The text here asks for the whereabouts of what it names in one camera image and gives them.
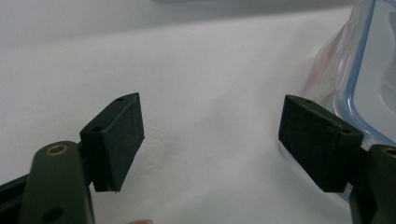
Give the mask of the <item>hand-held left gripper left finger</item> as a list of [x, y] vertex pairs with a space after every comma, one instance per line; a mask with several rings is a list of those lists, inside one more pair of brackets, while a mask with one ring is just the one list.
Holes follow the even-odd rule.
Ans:
[[139, 94], [112, 101], [79, 135], [34, 155], [18, 224], [94, 224], [89, 186], [120, 191], [145, 138]]

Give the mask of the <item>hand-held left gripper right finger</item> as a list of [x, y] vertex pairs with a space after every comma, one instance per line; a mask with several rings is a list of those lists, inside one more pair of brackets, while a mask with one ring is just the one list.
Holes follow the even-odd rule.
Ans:
[[396, 147], [361, 147], [364, 134], [322, 106], [286, 95], [278, 139], [324, 192], [350, 185], [353, 224], [396, 224]]

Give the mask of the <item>clear plastic container blue rim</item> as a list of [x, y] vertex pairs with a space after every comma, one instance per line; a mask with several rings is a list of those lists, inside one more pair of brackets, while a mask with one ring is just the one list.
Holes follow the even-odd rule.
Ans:
[[396, 0], [358, 0], [301, 96], [361, 130], [364, 149], [396, 147]]

